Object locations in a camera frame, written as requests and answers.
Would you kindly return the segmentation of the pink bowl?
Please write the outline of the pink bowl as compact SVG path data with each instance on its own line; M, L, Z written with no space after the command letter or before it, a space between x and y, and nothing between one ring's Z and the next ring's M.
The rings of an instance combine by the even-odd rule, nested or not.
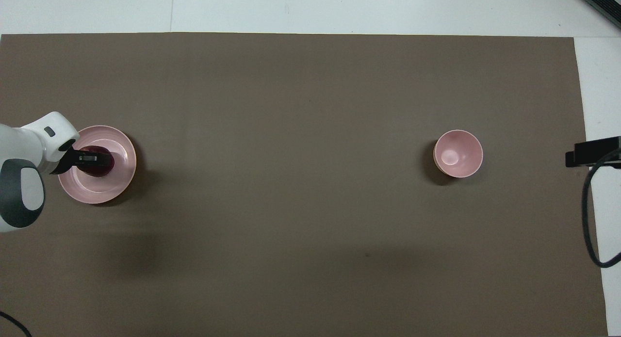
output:
M468 178L481 169L484 150L474 134L463 129L453 129L437 139L432 157L437 169L444 175Z

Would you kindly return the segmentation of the dark red apple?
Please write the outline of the dark red apple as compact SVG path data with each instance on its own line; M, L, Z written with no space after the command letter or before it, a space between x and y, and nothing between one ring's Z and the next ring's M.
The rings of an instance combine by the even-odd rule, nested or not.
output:
M84 147L82 147L81 149L79 149L78 151L94 151L94 152L98 152L98 153L111 153L111 151L109 151L109 149L106 149L105 147L102 147L100 145L86 145ZM114 159L114 164L109 166L109 167L96 167L96 166L77 166L77 168L82 171L83 173L92 176L92 177L104 177L106 175L108 175L112 169L114 168L115 165L115 159Z

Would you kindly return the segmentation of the black ribbed device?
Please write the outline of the black ribbed device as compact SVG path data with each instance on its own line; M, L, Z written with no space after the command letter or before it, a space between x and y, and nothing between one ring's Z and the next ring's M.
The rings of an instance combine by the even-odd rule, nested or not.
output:
M621 0L584 0L621 28Z

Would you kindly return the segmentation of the brown table mat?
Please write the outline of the brown table mat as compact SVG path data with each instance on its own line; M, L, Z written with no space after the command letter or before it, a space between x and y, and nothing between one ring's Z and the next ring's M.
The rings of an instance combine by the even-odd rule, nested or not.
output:
M571 37L13 34L0 123L58 111L137 149L103 205L0 234L35 337L596 336ZM452 178L433 145L483 145Z

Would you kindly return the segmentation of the pink plate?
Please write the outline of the pink plate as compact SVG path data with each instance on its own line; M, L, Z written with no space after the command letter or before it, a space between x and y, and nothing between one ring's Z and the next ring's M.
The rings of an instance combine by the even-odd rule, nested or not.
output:
M104 204L111 201L130 185L137 170L137 153L127 135L106 125L95 125L79 132L73 143L75 150L84 150L90 145L107 149L114 159L114 166L108 174L91 176L78 167L71 167L58 176L65 192L85 204Z

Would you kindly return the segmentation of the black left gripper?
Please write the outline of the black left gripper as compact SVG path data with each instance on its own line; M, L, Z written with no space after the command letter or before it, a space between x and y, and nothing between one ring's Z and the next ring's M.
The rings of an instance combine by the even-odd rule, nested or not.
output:
M76 151L73 148L75 139L66 141L60 145L58 151L62 154L60 159L55 162L51 175L66 173L75 166L96 166L109 167L114 164L114 158L110 153L98 153L94 151Z

